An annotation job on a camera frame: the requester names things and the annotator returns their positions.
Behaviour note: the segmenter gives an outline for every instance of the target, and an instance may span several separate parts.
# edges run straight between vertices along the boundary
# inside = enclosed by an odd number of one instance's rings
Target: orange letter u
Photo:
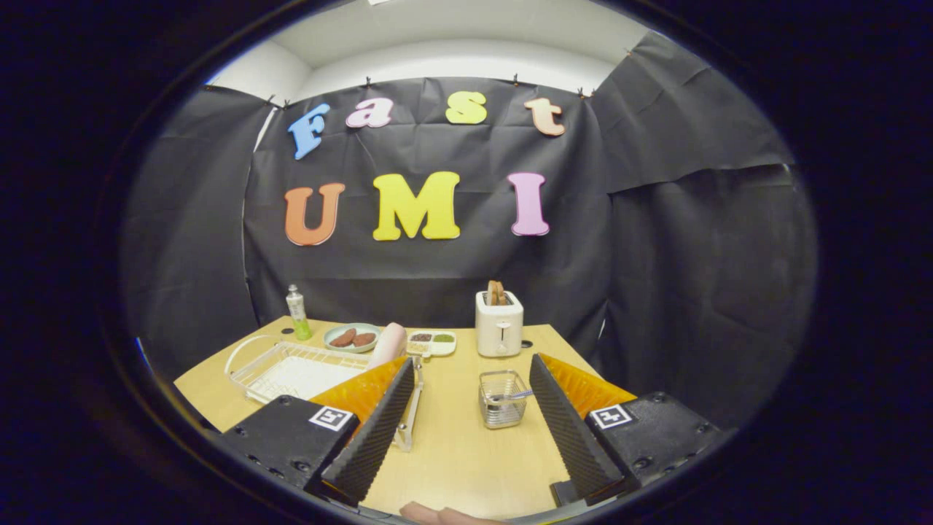
[[[308,199],[314,194],[311,188],[295,188],[285,194],[285,235],[298,246],[315,246],[328,240],[337,226],[337,202],[346,187],[335,182],[321,186],[319,192],[324,199],[321,224],[313,230],[304,225],[304,213]]]

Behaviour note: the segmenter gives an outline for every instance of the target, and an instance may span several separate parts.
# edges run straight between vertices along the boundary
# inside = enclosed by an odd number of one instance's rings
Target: hand
[[[503,525],[502,521],[473,518],[446,507],[438,511],[415,502],[403,506],[399,512],[403,518],[421,525]]]

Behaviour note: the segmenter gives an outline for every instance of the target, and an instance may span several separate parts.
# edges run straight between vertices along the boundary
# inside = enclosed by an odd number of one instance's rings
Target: yellow letter m
[[[451,171],[432,173],[415,197],[405,178],[399,174],[376,177],[372,185],[379,189],[379,227],[372,233],[377,241],[394,241],[401,237],[396,216],[409,239],[427,215],[427,225],[421,234],[426,239],[454,239],[460,228],[453,223],[453,188],[460,176]]]

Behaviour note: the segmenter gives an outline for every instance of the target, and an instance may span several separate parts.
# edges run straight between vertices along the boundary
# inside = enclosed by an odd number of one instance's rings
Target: toaster
[[[486,292],[476,294],[476,350],[484,357],[506,357],[522,351],[524,308],[511,291],[506,305],[489,306]]]

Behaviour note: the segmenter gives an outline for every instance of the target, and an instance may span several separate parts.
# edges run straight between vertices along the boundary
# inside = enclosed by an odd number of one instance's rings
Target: white ceiling
[[[648,29],[590,0],[368,0],[332,8],[272,40],[310,67],[426,40],[481,38],[538,44],[612,64]]]

